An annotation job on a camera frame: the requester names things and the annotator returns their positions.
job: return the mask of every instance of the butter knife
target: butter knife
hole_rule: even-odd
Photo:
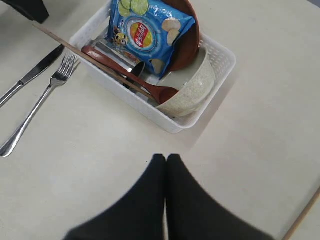
[[[30,72],[28,72],[20,81],[18,81],[4,96],[0,98],[0,108],[5,105],[9,99],[11,99],[18,91],[24,86],[42,74],[47,68],[49,68],[62,54],[65,47],[63,45],[58,46],[48,56],[46,56],[41,62],[38,63]]]

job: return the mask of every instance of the cartoon character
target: cartoon character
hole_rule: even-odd
[[[126,46],[128,44],[128,37],[124,33],[122,33],[117,27],[114,27],[113,33],[114,33],[114,38],[113,38],[114,43],[121,46]]]

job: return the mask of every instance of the speckled bowl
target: speckled bowl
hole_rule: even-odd
[[[184,117],[196,111],[206,100],[215,85],[216,74],[209,61],[206,47],[200,47],[193,63],[180,71],[170,72],[158,86],[173,87],[179,92],[157,106],[161,112],[170,117]]]

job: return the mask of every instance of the brown spoon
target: brown spoon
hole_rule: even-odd
[[[93,58],[97,62],[111,68],[112,70],[116,71],[119,74],[126,76],[127,78],[135,81],[142,87],[144,87],[159,103],[163,104],[169,99],[171,99],[174,95],[176,95],[179,91],[169,87],[169,86],[155,86],[149,83],[146,83],[141,78],[133,75],[132,73],[128,72],[125,68],[120,66],[118,63],[113,61],[108,56],[104,55],[100,51],[96,50],[92,46],[84,46],[81,50],[84,54],[87,54],[89,57]]]

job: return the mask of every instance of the white plastic basket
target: white plastic basket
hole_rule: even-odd
[[[92,39],[92,35],[97,31],[101,24],[103,24],[110,16],[110,5],[111,1],[102,7],[71,39],[70,44],[78,49]],[[99,82],[103,87],[111,91],[121,100],[125,101],[139,113],[156,123],[158,126],[163,128],[169,133],[176,134],[184,129],[193,127],[202,116],[214,96],[217,94],[228,75],[236,65],[235,55],[223,47],[216,41],[210,39],[204,34],[201,34],[200,45],[206,46],[209,50],[209,56],[211,64],[216,74],[215,86],[212,89],[210,95],[204,104],[194,113],[185,116],[170,118],[151,106],[145,101],[145,99],[135,95],[133,92],[123,87],[122,84],[108,76],[106,73],[81,58],[84,65],[87,66],[89,74]]]

